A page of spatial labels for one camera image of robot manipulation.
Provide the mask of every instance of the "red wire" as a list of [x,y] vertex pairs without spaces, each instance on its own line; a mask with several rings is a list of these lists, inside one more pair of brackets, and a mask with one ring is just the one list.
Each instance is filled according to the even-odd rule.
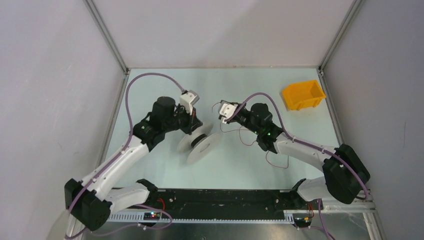
[[288,169],[289,168],[289,159],[287,159],[287,166],[277,166],[277,165],[270,163],[270,161],[268,161],[268,154],[269,153],[270,153],[270,151],[266,152],[265,159],[271,166],[276,167],[276,168],[280,168],[280,169]]
[[164,200],[162,198],[159,198],[157,201],[158,202],[162,202],[162,211],[165,211],[165,202],[164,202]]
[[[219,102],[217,102],[217,103],[215,103],[213,106],[212,106],[212,112],[214,111],[214,107],[215,107],[215,105],[217,105],[217,104],[219,104],[220,103],[220,101]],[[223,130],[223,125],[222,125],[223,123],[222,122],[220,122],[219,123],[219,129],[221,129],[221,132],[223,132],[223,133],[230,133],[230,132],[234,132],[234,131],[238,131],[238,137],[240,138],[240,141],[241,141],[241,143],[242,144],[244,144],[245,146],[248,146],[248,147],[251,147],[251,146],[253,146],[253,144],[255,144],[256,143],[256,141],[253,141],[251,144],[246,144],[245,142],[243,142],[243,140],[242,140],[242,134],[240,133],[240,131],[249,131],[249,129],[242,129],[242,126],[239,128],[239,129],[234,129],[234,130],[229,130],[229,131],[224,131]],[[276,168],[281,168],[281,169],[288,169],[289,168],[289,160],[287,159],[287,166],[286,167],[284,167],[284,166],[277,166],[277,165],[274,165],[274,164],[272,164],[272,163],[270,163],[270,161],[268,161],[268,153],[269,153],[270,151],[268,151],[267,153],[266,153],[266,155],[265,155],[265,159],[266,159],[266,161],[271,165],[271,166],[273,166],[273,167],[276,167]]]
[[314,208],[312,207],[312,204],[309,203],[308,209],[310,209],[310,211],[312,212],[312,216],[310,218],[315,217],[315,212],[314,212]]

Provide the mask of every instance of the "cable spool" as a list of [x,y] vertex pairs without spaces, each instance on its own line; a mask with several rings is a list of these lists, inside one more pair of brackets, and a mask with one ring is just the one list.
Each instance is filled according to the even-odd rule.
[[208,136],[213,126],[210,122],[204,123],[196,128],[191,135],[186,134],[179,142],[176,148],[177,152],[191,151],[187,158],[188,164],[199,161],[220,143],[222,133],[214,133]]

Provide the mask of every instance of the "lavender cable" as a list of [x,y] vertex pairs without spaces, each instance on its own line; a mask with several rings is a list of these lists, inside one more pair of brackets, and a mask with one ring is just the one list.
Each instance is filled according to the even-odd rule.
[[336,240],[336,238],[335,238],[333,235],[331,235],[331,233],[329,233],[329,232],[325,232],[324,228],[322,228],[322,227],[319,227],[319,226],[311,226],[311,227],[310,227],[310,229],[320,230],[321,232],[323,232],[323,233],[325,233],[325,234],[328,234],[328,236],[330,236],[330,238],[331,238],[332,240]]
[[77,234],[73,235],[73,236],[68,236],[65,234],[65,239],[66,240],[71,240],[71,239],[75,239],[78,238],[81,234],[83,234],[85,231],[87,230],[87,227],[84,227],[81,231],[79,231]]
[[152,211],[155,211],[155,212],[160,212],[162,214],[165,214],[169,218],[170,222],[168,224],[166,224],[165,226],[161,226],[161,227],[151,227],[151,226],[139,225],[138,223],[132,223],[132,224],[128,224],[128,225],[122,226],[122,227],[120,227],[118,229],[115,229],[115,230],[110,231],[110,232],[107,232],[107,233],[94,233],[94,232],[92,232],[91,234],[93,236],[96,236],[96,237],[106,237],[106,236],[115,234],[115,233],[117,233],[117,232],[119,232],[121,230],[124,230],[126,228],[130,228],[130,227],[143,227],[143,228],[146,228],[146,229],[160,230],[160,229],[164,229],[164,228],[169,227],[173,223],[173,221],[174,221],[173,218],[171,217],[171,215],[169,213],[167,213],[166,211],[163,211],[163,210],[160,210],[160,209],[156,209],[156,208],[153,208],[153,207],[150,207],[150,206],[146,206],[146,205],[143,205],[143,204],[137,204],[135,206],[142,207],[142,208],[145,208],[145,209],[149,209],[149,210],[152,210]]
[[[129,121],[129,136],[128,139],[126,140],[126,143],[124,144],[124,146],[122,147],[122,150],[127,149],[128,145],[130,145],[130,141],[131,141],[131,136],[133,135],[133,120],[131,119],[131,114],[130,114],[130,107],[128,105],[128,95],[130,92],[130,88],[133,85],[133,83],[138,80],[139,78],[145,77],[145,76],[160,76],[160,77],[164,77],[167,78],[169,80],[171,80],[173,83],[175,83],[177,85],[177,87],[181,90],[181,92],[183,93],[185,91],[185,89],[172,77],[162,74],[162,73],[157,73],[157,72],[148,72],[148,73],[143,73],[140,74],[138,76],[136,76],[132,81],[129,82],[128,86],[126,87],[126,92],[125,92],[125,109],[126,109],[126,115],[128,116],[128,121]],[[102,167],[88,182],[87,184],[81,189],[81,191],[79,191],[79,193],[75,196],[75,198],[73,199],[72,203],[70,204],[68,211],[69,213],[72,212],[72,209],[74,209],[75,204],[77,203],[78,199],[80,199],[81,195],[84,193],[84,191],[93,183],[93,179],[98,178],[106,169],[108,169],[120,156],[122,155],[121,152],[118,152],[106,165],[104,165],[104,167]],[[74,239],[78,236],[68,236],[65,234],[65,239]]]
[[324,220],[323,220],[323,215],[321,214],[321,203],[322,202],[323,202],[322,199],[318,199],[319,219],[321,220],[322,229],[324,230],[325,235],[327,236],[328,239],[330,239],[329,231],[327,230],[326,224],[324,223]]
[[174,222],[174,219],[172,218],[172,216],[164,210],[156,209],[156,208],[146,206],[146,205],[143,205],[143,204],[136,204],[135,206],[145,208],[145,209],[150,209],[150,210],[153,210],[155,212],[160,212],[162,214],[165,214],[169,218],[169,223],[166,224],[165,226],[160,226],[160,227],[146,226],[147,229],[153,229],[153,230],[165,229],[165,228],[169,227]]
[[[320,230],[323,233],[326,233],[325,230],[324,230],[324,228],[319,227],[319,226],[310,226],[310,227],[302,227],[302,228],[300,228],[300,227],[298,227],[298,225],[296,223],[293,223],[293,226],[295,228],[299,228],[299,229],[306,229],[306,228],[308,228],[308,229],[316,229],[316,230]],[[328,235],[330,236],[330,238],[332,240],[336,240],[336,238],[333,235],[331,235],[331,233],[328,233]]]
[[287,138],[289,139],[289,140],[291,140],[291,141],[293,141],[293,142],[297,142],[297,143],[300,143],[300,144],[302,144],[302,145],[305,145],[305,146],[307,146],[307,147],[310,147],[310,148],[313,148],[313,149],[316,149],[316,150],[318,150],[318,151],[320,151],[320,152],[324,152],[324,153],[326,153],[326,154],[328,154],[328,155],[330,155],[330,156],[332,156],[332,157],[334,157],[335,159],[337,159],[341,164],[343,164],[348,170],[349,170],[349,172],[355,177],[355,179],[358,181],[358,183],[359,183],[359,185],[361,186],[361,188],[362,188],[362,190],[364,191],[364,193],[365,193],[365,199],[368,199],[369,198],[369,194],[368,194],[368,190],[367,190],[367,187],[365,186],[365,184],[364,184],[364,182],[361,180],[361,178],[358,176],[358,174],[354,171],[354,169],[351,167],[351,166],[349,166],[349,164],[346,162],[346,161],[344,161],[341,157],[339,157],[339,156],[337,156],[336,154],[334,154],[334,153],[332,153],[332,152],[330,152],[330,151],[328,151],[327,149],[323,149],[323,148],[321,148],[321,147],[319,147],[319,146],[316,146],[316,145],[314,145],[314,144],[311,144],[311,143],[309,143],[309,142],[305,142],[305,141],[302,141],[302,140],[299,140],[299,139],[297,139],[297,138],[293,138],[288,132],[287,132],[287,130],[286,130],[286,128],[284,127],[284,124],[283,124],[283,120],[282,120],[282,118],[281,118],[281,115],[280,115],[280,112],[279,112],[279,110],[278,110],[278,108],[277,108],[277,105],[276,105],[276,103],[274,102],[274,100],[271,98],[271,96],[269,96],[268,94],[266,94],[266,93],[264,93],[264,92],[256,92],[256,93],[253,93],[252,95],[250,95],[246,100],[244,100],[244,102],[235,110],[235,112],[233,113],[233,115],[231,116],[231,117],[229,117],[227,120],[226,120],[226,122],[228,122],[228,121],[230,121],[230,120],[232,120],[239,112],[240,112],[240,110],[246,105],[246,103],[251,99],[251,98],[253,98],[254,96],[257,96],[257,95],[263,95],[263,96],[265,96],[265,97],[267,97],[270,101],[271,101],[271,103],[272,103],[272,105],[274,106],[274,108],[275,108],[275,111],[277,112],[277,116],[278,116],[278,120],[279,120],[279,123],[280,123],[280,125],[281,125],[281,129],[282,129],[282,131],[284,132],[284,134],[287,136]]

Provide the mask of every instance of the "white disc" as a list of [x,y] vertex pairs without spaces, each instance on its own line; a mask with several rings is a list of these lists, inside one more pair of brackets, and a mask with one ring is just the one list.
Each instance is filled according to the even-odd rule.
[[192,149],[192,142],[202,134],[208,135],[211,132],[213,126],[214,125],[211,122],[207,122],[196,128],[196,130],[194,130],[191,135],[186,134],[181,139],[181,141],[179,141],[178,146],[176,147],[176,151],[178,153],[184,153]]
[[187,163],[193,164],[206,156],[220,143],[222,135],[222,133],[215,133],[199,142],[188,155]]

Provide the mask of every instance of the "metal frame edge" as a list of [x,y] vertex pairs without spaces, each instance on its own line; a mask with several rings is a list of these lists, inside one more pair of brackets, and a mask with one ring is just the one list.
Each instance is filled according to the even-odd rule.
[[371,240],[385,240],[387,239],[383,227],[380,222],[380,217],[377,212],[363,213],[363,219],[368,230]]
[[361,9],[362,5],[364,5],[365,0],[354,0],[352,5],[350,5],[349,10],[347,11],[346,16],[344,17],[343,21],[341,22],[340,27],[337,30],[337,33],[335,34],[335,37],[333,41],[330,44],[330,47],[328,48],[327,52],[325,53],[324,58],[321,61],[321,64],[319,65],[319,69],[323,70],[327,66],[328,62],[330,61],[330,58],[333,56],[336,48],[339,46],[343,36],[346,34],[349,26],[351,25],[352,21],[358,14],[359,10]]
[[95,165],[96,167],[100,166],[100,164],[102,164],[103,161],[105,161],[106,159],[106,154],[108,153],[109,144],[111,143],[111,138],[112,138],[112,134],[114,133],[115,124],[117,123],[118,113],[121,108],[122,100],[124,98],[124,93],[128,83],[129,76],[130,76],[129,74],[126,74],[122,80],[122,84],[119,89],[119,94],[116,98],[115,106],[113,107],[113,113],[109,120],[106,136],[103,141],[103,145],[102,145],[103,147],[101,148],[101,155]]
[[318,73],[319,82],[321,83],[322,90],[324,91],[325,95],[327,96],[325,98],[325,101],[327,103],[328,111],[330,113],[330,118],[331,118],[331,121],[332,121],[332,125],[334,127],[337,142],[338,142],[338,144],[341,145],[345,141],[344,141],[344,138],[343,138],[342,130],[341,130],[340,125],[339,125],[339,118],[338,118],[337,113],[336,113],[336,108],[335,108],[334,103],[332,101],[328,85],[325,81],[325,78],[324,78],[322,72],[319,69],[317,69],[316,71]]
[[95,3],[93,0],[83,0],[88,11],[90,12],[95,24],[97,25],[98,29],[100,30],[101,35],[104,38],[104,41],[106,42],[107,46],[109,47],[110,51],[112,52],[113,56],[115,57],[116,61],[118,62],[122,72],[124,74],[128,73],[128,67],[124,62],[124,59],[121,56],[121,53],[118,50],[117,45],[114,42],[114,39],[111,36],[111,33],[109,32],[108,28],[106,27],[105,22],[103,21],[103,18],[97,9]]

